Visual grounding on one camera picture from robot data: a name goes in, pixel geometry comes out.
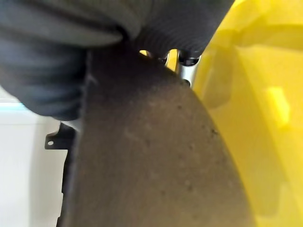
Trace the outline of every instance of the yellow container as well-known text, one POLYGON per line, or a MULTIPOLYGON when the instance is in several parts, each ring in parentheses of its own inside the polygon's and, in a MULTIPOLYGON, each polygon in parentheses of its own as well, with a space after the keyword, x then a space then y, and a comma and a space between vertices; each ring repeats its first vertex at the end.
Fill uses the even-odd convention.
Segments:
MULTIPOLYGON (((176 51, 169 67, 174 69, 176 51)), ((236 163, 258 227, 303 227, 303 0, 237 0, 194 91, 236 163)))

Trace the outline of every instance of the silver metal part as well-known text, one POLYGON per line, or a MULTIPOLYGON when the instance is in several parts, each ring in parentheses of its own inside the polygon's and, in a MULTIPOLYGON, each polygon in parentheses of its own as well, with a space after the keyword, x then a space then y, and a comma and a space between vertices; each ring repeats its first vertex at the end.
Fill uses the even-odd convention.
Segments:
POLYGON ((196 71, 197 71, 200 61, 201 61, 201 56, 199 57, 198 62, 195 65, 190 65, 190 66, 183 65, 180 62, 179 53, 178 53, 178 60, 177 60, 177 64, 176 64, 176 73, 183 80, 185 80, 190 85, 191 88, 194 85, 194 81, 196 78, 196 71))

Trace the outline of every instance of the textured surface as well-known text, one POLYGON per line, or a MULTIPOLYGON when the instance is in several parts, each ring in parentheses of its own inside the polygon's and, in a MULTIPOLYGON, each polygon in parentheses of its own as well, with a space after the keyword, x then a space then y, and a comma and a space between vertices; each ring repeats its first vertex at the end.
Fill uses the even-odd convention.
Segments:
POLYGON ((94 53, 92 65, 63 226, 254 226, 220 136, 185 84, 123 48, 94 53))

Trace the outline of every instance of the dark gray fabric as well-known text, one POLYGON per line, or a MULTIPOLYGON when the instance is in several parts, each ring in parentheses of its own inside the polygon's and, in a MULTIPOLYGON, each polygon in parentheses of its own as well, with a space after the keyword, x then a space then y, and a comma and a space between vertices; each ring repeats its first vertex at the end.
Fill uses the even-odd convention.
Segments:
POLYGON ((79 117, 87 49, 132 41, 135 49, 154 54, 172 48, 200 54, 231 4, 2 0, 0 84, 37 114, 74 120, 79 117))
POLYGON ((187 84, 124 47, 93 52, 90 73, 58 227, 255 226, 231 157, 187 84))

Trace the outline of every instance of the white background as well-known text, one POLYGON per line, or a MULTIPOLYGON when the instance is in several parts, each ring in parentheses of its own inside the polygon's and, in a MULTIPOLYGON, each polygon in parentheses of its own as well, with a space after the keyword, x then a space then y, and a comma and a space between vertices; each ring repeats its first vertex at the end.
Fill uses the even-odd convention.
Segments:
POLYGON ((65 150, 44 150, 59 123, 39 117, 0 88, 0 226, 55 227, 65 150))

